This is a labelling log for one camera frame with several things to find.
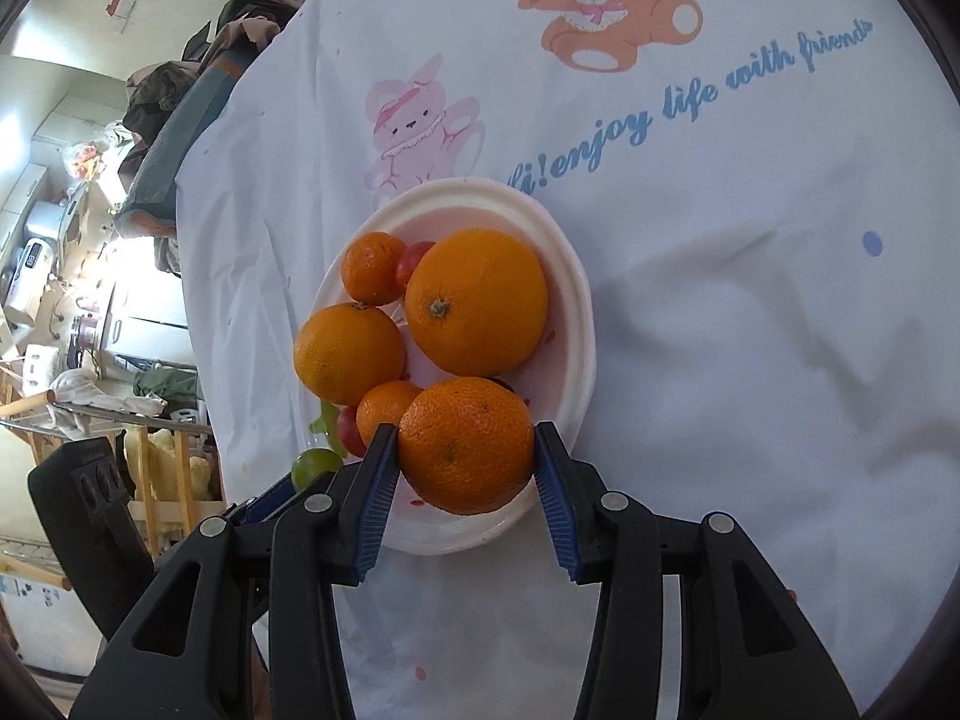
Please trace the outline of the pink strawberry oval plate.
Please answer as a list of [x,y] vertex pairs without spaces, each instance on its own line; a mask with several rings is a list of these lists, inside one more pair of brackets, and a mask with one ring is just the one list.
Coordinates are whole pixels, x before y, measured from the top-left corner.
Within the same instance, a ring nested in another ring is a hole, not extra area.
[[382,543],[439,556],[505,533],[537,504],[534,427],[573,444],[596,383],[584,266],[532,197],[459,177],[398,195],[320,285],[293,367],[347,413],[359,457],[398,431]]

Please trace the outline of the white cartoon bed sheet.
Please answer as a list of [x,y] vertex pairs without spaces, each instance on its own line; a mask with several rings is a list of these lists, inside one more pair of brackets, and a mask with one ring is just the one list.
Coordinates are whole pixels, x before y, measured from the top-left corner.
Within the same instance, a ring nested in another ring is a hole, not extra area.
[[659,514],[726,511],[869,707],[958,564],[958,104],[896,0],[308,0],[178,176],[195,358],[233,499],[309,408],[327,266],[387,193],[428,62],[583,262],[574,452]]

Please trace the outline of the small orange kumquat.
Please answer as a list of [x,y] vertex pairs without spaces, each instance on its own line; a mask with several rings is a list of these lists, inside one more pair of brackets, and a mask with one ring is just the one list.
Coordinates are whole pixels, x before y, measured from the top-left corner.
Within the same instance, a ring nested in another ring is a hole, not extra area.
[[373,442],[381,424],[398,426],[420,392],[421,388],[409,380],[393,380],[371,388],[356,407],[356,427],[363,444]]

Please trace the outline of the pile of clothes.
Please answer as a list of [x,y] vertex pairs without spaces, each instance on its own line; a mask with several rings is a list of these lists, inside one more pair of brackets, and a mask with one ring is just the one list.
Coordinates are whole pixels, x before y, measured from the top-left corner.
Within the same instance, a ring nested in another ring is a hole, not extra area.
[[132,149],[117,176],[125,200],[116,229],[150,238],[155,265],[181,273],[176,242],[176,176],[189,149],[218,119],[233,88],[306,0],[228,0],[213,23],[195,32],[182,57],[135,71],[125,82],[122,127]]

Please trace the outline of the large red tomato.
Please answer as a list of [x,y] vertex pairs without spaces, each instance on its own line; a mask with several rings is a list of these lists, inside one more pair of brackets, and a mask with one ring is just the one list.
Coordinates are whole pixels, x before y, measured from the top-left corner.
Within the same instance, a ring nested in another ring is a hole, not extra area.
[[397,265],[395,266],[395,284],[397,284],[397,288],[400,289],[400,293],[405,293],[407,284],[409,284],[410,278],[413,277],[416,267],[420,265],[421,259],[430,252],[433,245],[433,241],[416,242],[415,244],[410,244],[409,247],[404,250],[404,254],[400,255],[400,259],[398,259]]

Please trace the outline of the medium mandarin orange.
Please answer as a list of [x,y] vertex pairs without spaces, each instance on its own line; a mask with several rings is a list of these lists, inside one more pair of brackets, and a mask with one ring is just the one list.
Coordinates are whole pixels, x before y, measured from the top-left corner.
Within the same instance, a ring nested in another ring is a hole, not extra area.
[[524,400],[499,383],[456,377],[425,388],[398,425],[398,466],[427,504],[489,514],[534,473],[534,426]]

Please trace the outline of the wooden yellow chair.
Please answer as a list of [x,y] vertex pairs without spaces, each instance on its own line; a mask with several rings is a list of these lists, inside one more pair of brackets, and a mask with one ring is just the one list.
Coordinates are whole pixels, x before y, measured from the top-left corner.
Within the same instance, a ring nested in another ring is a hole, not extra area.
[[202,410],[160,411],[138,398],[116,398],[83,379],[73,387],[29,385],[2,369],[2,427],[41,465],[72,440],[104,439],[130,491],[128,511],[152,556],[203,517],[224,511],[213,431]]

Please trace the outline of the small mandarin orange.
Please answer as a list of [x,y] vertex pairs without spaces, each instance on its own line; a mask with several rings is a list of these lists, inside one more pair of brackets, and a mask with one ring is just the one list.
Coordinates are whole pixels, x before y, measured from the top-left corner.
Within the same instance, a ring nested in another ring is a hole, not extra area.
[[397,301],[402,289],[397,265],[407,244],[387,232],[368,232],[348,245],[340,278],[348,296],[359,304],[384,305]]

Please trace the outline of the small red cherry tomato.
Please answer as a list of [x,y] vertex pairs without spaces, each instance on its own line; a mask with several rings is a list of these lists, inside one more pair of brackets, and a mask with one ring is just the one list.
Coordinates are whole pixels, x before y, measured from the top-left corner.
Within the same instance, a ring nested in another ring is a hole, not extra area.
[[340,410],[337,416],[337,437],[343,449],[348,454],[356,458],[363,458],[366,454],[366,444],[363,436],[359,432],[358,422],[356,422],[356,410],[351,406],[345,406]]

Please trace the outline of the large orange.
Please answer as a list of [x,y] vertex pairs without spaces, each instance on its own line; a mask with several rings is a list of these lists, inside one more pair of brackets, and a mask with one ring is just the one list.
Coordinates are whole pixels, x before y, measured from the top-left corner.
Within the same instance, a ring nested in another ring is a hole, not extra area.
[[321,400],[356,406],[371,388],[397,380],[407,348],[397,325],[379,307],[342,302],[309,317],[293,344],[302,385]]
[[471,227],[433,245],[405,289],[410,337],[441,371],[499,376],[534,355],[550,312],[534,249]]

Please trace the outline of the green lime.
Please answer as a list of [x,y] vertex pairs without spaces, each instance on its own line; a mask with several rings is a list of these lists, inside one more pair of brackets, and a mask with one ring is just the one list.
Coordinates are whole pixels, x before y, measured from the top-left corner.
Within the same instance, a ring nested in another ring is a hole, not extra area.
[[298,455],[291,465],[290,479],[298,493],[308,489],[325,473],[336,473],[343,466],[343,458],[332,449],[311,447]]

